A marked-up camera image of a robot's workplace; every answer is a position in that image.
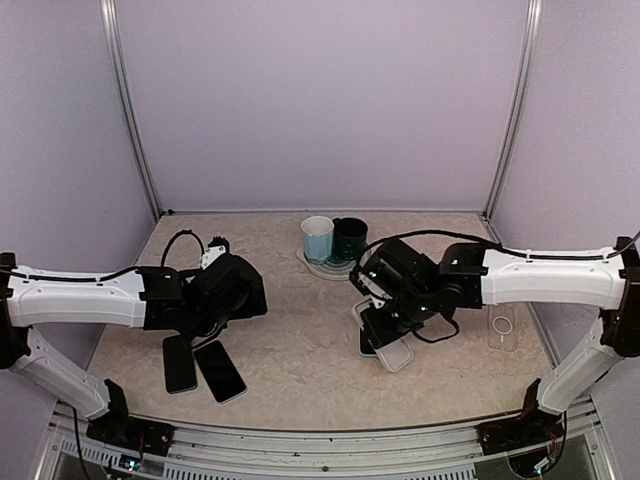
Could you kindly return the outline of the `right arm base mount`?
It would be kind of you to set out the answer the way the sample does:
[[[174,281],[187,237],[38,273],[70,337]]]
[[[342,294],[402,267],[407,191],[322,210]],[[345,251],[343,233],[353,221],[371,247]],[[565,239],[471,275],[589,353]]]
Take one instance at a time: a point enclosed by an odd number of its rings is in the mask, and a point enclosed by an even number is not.
[[[542,412],[483,422],[476,427],[484,455],[493,455],[550,441],[565,433],[562,416]]]

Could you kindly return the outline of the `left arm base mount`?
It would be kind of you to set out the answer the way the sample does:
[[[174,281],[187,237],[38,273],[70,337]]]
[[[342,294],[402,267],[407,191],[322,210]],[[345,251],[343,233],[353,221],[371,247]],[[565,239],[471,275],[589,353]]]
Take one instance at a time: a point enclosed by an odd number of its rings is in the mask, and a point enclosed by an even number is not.
[[[124,426],[90,423],[86,435],[108,445],[166,457],[174,432],[170,424],[133,418]]]

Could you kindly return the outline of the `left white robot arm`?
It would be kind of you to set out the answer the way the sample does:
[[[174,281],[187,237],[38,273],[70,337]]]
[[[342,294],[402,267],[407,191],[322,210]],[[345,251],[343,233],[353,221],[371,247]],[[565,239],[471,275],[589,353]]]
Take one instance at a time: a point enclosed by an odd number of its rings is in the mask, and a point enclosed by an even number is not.
[[[50,272],[1,256],[1,367],[74,407],[121,445],[140,434],[122,389],[99,380],[52,347],[41,324],[104,324],[207,337],[231,320],[267,313],[262,276],[223,252],[196,269],[131,266],[110,274]]]

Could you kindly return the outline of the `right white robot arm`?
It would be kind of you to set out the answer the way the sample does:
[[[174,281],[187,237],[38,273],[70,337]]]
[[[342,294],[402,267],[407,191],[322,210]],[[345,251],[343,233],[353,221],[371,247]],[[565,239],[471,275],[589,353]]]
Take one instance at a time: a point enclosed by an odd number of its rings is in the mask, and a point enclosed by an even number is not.
[[[438,262],[401,235],[372,246],[374,253],[354,266],[350,281],[365,297],[352,315],[376,353],[416,335],[435,316],[452,323],[459,309],[515,303],[598,308],[581,342],[528,387],[511,423],[520,443],[535,442],[576,397],[639,354],[639,254],[630,238],[599,250],[536,252],[460,235]]]

